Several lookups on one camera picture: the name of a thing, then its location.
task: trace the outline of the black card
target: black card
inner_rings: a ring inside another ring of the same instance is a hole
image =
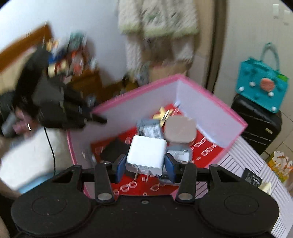
[[[100,157],[103,161],[109,161],[113,163],[120,155],[124,154],[127,156],[129,149],[129,144],[125,144],[116,138],[105,147],[103,152],[100,154]],[[124,174],[133,179],[135,177],[135,173],[129,172],[127,170],[125,170]]]
[[[257,188],[261,185],[262,182],[262,179],[248,168],[244,170],[242,178]]]

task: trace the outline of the gray object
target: gray object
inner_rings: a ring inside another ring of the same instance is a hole
[[[160,121],[154,119],[142,119],[137,122],[137,133],[140,136],[146,136],[156,139],[164,139]]]
[[[187,146],[181,146],[181,145],[168,146],[166,148],[166,153],[171,154],[174,157],[174,159],[179,163],[192,161],[192,150]],[[169,184],[169,185],[176,185],[176,186],[180,185],[180,183],[172,183],[170,181],[165,166],[163,167],[163,173],[160,178],[160,182],[163,184]]]

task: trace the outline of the black cable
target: black cable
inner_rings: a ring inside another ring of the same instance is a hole
[[[50,143],[50,140],[49,140],[49,137],[48,137],[48,134],[47,134],[47,130],[46,130],[45,127],[44,127],[44,130],[45,130],[45,134],[46,134],[46,136],[47,136],[47,140],[48,140],[48,142],[49,142],[49,146],[50,146],[50,148],[51,148],[52,155],[53,155],[53,160],[54,160],[54,176],[55,176],[55,175],[56,175],[56,161],[55,161],[55,155],[54,155],[54,151],[53,151],[53,148],[52,148],[52,146],[51,146],[51,143]]]

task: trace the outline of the pink object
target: pink object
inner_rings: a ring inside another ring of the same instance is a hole
[[[246,122],[225,103],[189,78],[177,74],[113,98],[93,110],[108,119],[106,125],[89,123],[83,130],[69,130],[67,139],[72,161],[92,167],[82,152],[91,142],[115,137],[149,118],[161,106],[180,104],[180,111],[197,122],[197,128],[210,142],[224,148],[211,162],[216,164],[229,151]],[[85,185],[85,194],[94,197],[94,185]]]
[[[266,92],[273,91],[275,86],[276,86],[275,83],[271,79],[262,78],[260,81],[260,88]]]

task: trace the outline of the teal handbag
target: teal handbag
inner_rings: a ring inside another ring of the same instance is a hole
[[[274,53],[277,69],[263,62],[265,53]],[[270,112],[277,113],[288,87],[288,78],[280,73],[280,60],[276,47],[267,43],[260,60],[249,58],[240,64],[236,92]]]

